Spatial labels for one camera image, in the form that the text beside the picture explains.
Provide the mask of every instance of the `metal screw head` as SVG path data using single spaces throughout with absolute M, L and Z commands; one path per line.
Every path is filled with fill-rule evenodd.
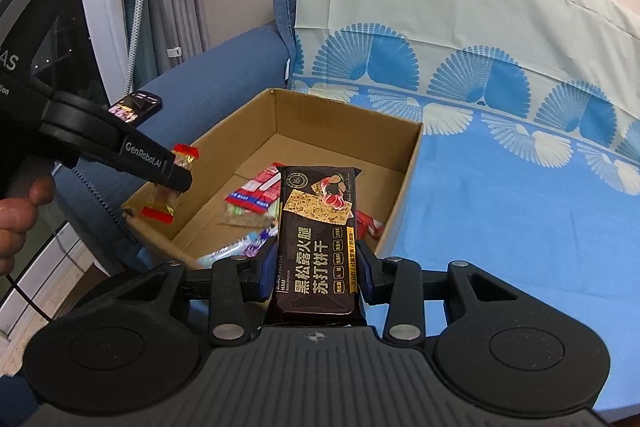
M 244 335 L 244 328 L 238 324 L 220 324 L 213 328 L 213 335 L 222 341 L 234 341 Z
M 396 324 L 389 328 L 389 334 L 399 341 L 414 341 L 420 336 L 420 329 L 412 324 Z

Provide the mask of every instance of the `smartphone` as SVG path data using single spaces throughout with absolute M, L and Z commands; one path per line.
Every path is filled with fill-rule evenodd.
M 161 108 L 162 98 L 156 94 L 138 90 L 114 103 L 109 108 L 109 112 L 137 127 Z

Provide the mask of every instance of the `black plastic base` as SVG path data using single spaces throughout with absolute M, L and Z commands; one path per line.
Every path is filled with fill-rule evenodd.
M 551 419 L 486 412 L 452 393 L 415 348 L 372 328 L 264 328 L 244 346 L 215 349 L 177 395 L 146 410 L 80 417 L 50 405 L 26 427 L 543 427 L 604 425 L 582 410 Z
M 198 338 L 177 319 L 183 272 L 140 276 L 40 330 L 23 362 L 34 391 L 87 415 L 138 410 L 175 394 L 200 361 Z

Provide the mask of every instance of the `fan pattern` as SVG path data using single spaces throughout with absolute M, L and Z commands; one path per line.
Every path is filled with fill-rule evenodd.
M 472 46 L 448 57 L 427 94 L 487 105 L 520 118 L 527 118 L 531 102 L 523 69 L 501 49 L 488 46 Z
M 358 23 L 329 36 L 314 61 L 313 76 L 418 89 L 418 60 L 409 42 L 378 23 Z
M 540 107 L 531 107 L 525 71 L 500 48 L 470 46 L 450 54 L 420 88 L 409 41 L 388 26 L 357 23 L 325 39 L 311 78 L 303 71 L 303 47 L 296 35 L 294 90 L 422 122 L 423 132 L 433 137 L 464 133 L 476 125 L 478 113 L 478 124 L 507 152 L 546 169 L 584 158 L 585 168 L 609 187 L 640 195 L 640 121 L 615 146 L 615 107 L 603 90 L 582 80 L 559 83 L 538 98 Z M 385 86 L 369 87 L 372 82 Z
M 300 35 L 296 33 L 296 61 L 293 63 L 293 74 L 303 74 L 305 72 L 305 53 L 302 50 Z
M 616 135 L 616 112 L 604 92 L 586 82 L 567 82 L 549 93 L 534 118 L 563 132 L 608 147 Z

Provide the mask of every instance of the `black cracker package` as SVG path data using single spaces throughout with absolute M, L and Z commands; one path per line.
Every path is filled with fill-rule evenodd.
M 354 168 L 279 167 L 280 222 L 265 324 L 360 325 Z

